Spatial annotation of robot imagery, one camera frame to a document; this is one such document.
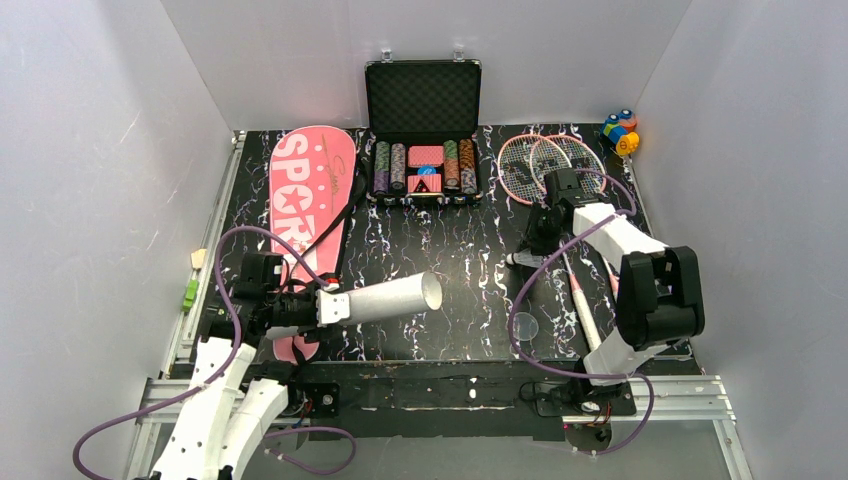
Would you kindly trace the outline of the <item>white shuttlecock tube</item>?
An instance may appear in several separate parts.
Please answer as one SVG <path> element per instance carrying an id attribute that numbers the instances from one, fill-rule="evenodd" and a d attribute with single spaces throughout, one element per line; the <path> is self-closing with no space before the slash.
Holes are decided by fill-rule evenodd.
<path id="1" fill-rule="evenodd" d="M 350 317 L 343 325 L 411 316 L 441 308 L 442 285 L 433 272 L 422 272 L 347 292 Z"/>

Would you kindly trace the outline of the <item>clear plastic tube lid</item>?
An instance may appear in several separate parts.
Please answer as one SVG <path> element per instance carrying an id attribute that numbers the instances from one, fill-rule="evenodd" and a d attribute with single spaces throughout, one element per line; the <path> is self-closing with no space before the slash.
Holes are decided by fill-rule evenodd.
<path id="1" fill-rule="evenodd" d="M 514 315 L 512 333 L 518 342 L 531 342 L 539 331 L 539 323 L 531 313 L 517 312 Z"/>

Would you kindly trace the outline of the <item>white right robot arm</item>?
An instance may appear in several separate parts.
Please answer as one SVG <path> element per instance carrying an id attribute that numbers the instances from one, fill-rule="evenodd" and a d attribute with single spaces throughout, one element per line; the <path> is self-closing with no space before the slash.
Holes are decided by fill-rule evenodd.
<path id="1" fill-rule="evenodd" d="M 671 247 L 629 221 L 636 208 L 618 209 L 582 188 L 580 169 L 561 168 L 544 177 L 545 196 L 533 205 L 525 238 L 541 264 L 519 290 L 507 319 L 514 352 L 534 367 L 515 336 L 515 317 L 533 284 L 579 242 L 589 244 L 619 274 L 615 327 L 583 357 L 573 378 L 595 386 L 615 385 L 670 345 L 700 335 L 705 314 L 698 257 L 687 246 Z"/>

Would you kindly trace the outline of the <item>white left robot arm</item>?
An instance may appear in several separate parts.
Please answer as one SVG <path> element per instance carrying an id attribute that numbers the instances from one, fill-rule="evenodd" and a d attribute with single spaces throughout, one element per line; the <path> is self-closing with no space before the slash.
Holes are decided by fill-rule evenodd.
<path id="1" fill-rule="evenodd" d="M 328 276 L 284 290 L 284 256 L 247 255 L 240 277 L 221 289 L 234 326 L 214 328 L 197 346 L 195 371 L 152 479 L 240 479 L 263 437 L 287 408 L 289 391 L 278 379 L 246 380 L 259 341 L 273 327 L 311 340 L 352 317 L 350 297 Z"/>

